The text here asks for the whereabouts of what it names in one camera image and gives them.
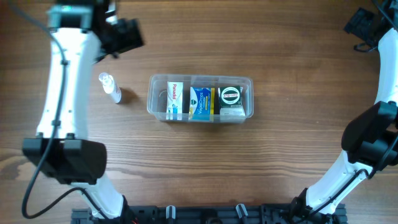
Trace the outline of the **green round-label box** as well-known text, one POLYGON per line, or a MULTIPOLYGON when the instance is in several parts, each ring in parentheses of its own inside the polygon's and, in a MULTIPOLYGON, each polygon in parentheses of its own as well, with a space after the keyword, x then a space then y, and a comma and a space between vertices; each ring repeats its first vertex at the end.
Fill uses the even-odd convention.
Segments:
POLYGON ((218 88, 220 108, 242 107, 242 88, 236 86, 223 86, 218 88))

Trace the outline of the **white Panadol box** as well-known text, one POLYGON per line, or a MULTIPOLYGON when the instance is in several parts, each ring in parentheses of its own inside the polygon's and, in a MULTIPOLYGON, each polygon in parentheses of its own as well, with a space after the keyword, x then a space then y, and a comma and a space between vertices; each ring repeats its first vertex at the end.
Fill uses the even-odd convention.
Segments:
POLYGON ((183 82, 167 82, 166 119, 181 121, 183 114, 183 82))

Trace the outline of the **blue VapoDrops box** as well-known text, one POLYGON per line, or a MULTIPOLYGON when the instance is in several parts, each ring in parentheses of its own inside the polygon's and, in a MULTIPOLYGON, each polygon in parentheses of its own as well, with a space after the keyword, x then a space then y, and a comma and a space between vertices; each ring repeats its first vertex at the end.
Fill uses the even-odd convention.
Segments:
POLYGON ((215 112, 214 88, 190 88, 188 119, 213 122, 215 112))

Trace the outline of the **white spray bottle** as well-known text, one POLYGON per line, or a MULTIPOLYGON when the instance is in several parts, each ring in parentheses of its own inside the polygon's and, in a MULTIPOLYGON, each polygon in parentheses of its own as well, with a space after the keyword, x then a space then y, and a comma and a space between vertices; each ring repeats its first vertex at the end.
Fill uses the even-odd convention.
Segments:
POLYGON ((101 82, 105 93, 109 95, 116 104, 120 103, 122 93, 114 77, 108 73, 101 73, 99 74, 98 79, 101 82))

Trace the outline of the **white pouch packet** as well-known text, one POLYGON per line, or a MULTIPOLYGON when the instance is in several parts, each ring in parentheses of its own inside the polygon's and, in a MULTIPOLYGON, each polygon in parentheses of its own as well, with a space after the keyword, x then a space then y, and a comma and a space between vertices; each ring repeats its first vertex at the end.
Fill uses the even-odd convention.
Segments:
POLYGON ((237 108, 220 108, 220 115, 224 117, 231 117, 231 116, 243 116, 245 117, 245 112, 243 108, 243 101, 242 107, 237 108))

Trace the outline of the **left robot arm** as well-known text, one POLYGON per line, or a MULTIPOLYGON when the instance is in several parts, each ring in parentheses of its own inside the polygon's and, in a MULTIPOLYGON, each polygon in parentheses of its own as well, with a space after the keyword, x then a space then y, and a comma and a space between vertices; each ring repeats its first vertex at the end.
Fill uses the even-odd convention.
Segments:
POLYGON ((104 144, 88 139, 86 107, 93 65, 143 46, 137 19, 117 17, 116 1, 57 1, 40 28, 50 37, 44 110, 22 152, 44 174, 88 204, 94 223, 137 223, 137 215, 106 175, 104 144))

